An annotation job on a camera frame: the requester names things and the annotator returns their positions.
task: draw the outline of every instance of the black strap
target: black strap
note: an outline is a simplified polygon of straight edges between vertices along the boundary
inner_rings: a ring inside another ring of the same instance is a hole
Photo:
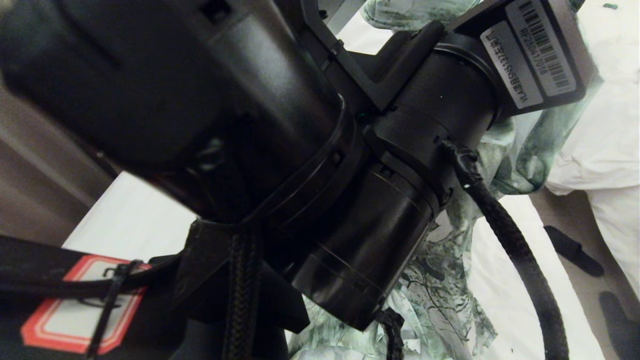
[[[404,324],[402,315],[388,307],[376,315],[376,321],[385,328],[385,334],[387,334],[387,360],[403,360],[404,344],[400,334]]]
[[[104,331],[107,329],[109,316],[111,316],[111,311],[116,304],[120,288],[127,276],[129,276],[129,274],[131,274],[131,272],[141,263],[142,260],[134,260],[128,264],[118,264],[118,266],[116,266],[116,270],[113,272],[113,277],[111,278],[111,285],[109,286],[107,296],[104,299],[104,307],[102,308],[98,325],[95,327],[91,342],[89,343],[89,347],[86,351],[87,360],[95,360],[97,358],[98,349],[100,349],[100,343],[102,342]]]

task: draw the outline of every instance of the white label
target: white label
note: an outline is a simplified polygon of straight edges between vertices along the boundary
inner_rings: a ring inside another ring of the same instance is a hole
[[[126,260],[85,255],[65,276],[65,281],[109,279]],[[138,270],[148,269],[142,264]],[[116,300],[98,354],[119,346],[142,300],[144,289],[120,294]],[[20,329],[25,345],[84,353],[91,341],[104,303],[101,299],[47,299]]]
[[[518,109],[541,104],[540,90],[507,22],[487,29],[480,39]]]
[[[506,11],[545,94],[574,91],[575,77],[540,1],[517,0],[507,5]]]

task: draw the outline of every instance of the white fabric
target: white fabric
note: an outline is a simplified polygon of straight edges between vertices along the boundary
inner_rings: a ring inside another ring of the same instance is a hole
[[[552,167],[556,195],[585,190],[602,237],[640,299],[639,3],[586,1],[580,24],[604,84]]]
[[[62,247],[148,261],[182,250],[195,218],[182,204],[122,172]]]
[[[531,201],[527,196],[517,196],[505,197],[501,203],[520,226],[556,295],[572,359],[603,360],[580,302]],[[63,247],[116,258],[148,260],[180,251],[194,219],[188,209],[124,172]],[[474,263],[469,286],[499,333],[485,359],[544,359],[540,325],[531,300],[483,219],[474,229],[473,242]]]
[[[348,51],[375,55],[393,34],[391,30],[376,29],[369,25],[357,12],[335,37],[344,42],[344,48]]]

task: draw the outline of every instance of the black clip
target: black clip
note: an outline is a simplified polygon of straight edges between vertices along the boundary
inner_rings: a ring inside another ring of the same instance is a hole
[[[131,272],[141,263],[142,260],[134,260],[130,263],[118,264],[118,266],[116,266],[116,269],[113,272],[113,277],[111,278],[111,285],[109,286],[109,290],[107,291],[107,295],[104,299],[104,308],[102,309],[98,325],[95,326],[91,342],[89,343],[89,347],[86,351],[87,360],[95,360],[97,358],[98,349],[100,349],[100,343],[102,342],[104,331],[107,329],[111,310],[115,307],[118,294],[120,293],[120,288],[127,276],[129,276],[129,274],[131,274]]]

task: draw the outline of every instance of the red sticker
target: red sticker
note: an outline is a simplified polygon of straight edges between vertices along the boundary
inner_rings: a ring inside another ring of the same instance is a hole
[[[64,277],[65,281],[103,280],[127,260],[85,255]],[[142,264],[138,271],[151,266]],[[98,354],[119,346],[142,301],[145,288],[120,294],[111,312]],[[98,324],[104,303],[101,299],[47,299],[24,323],[20,332],[25,345],[83,354]]]

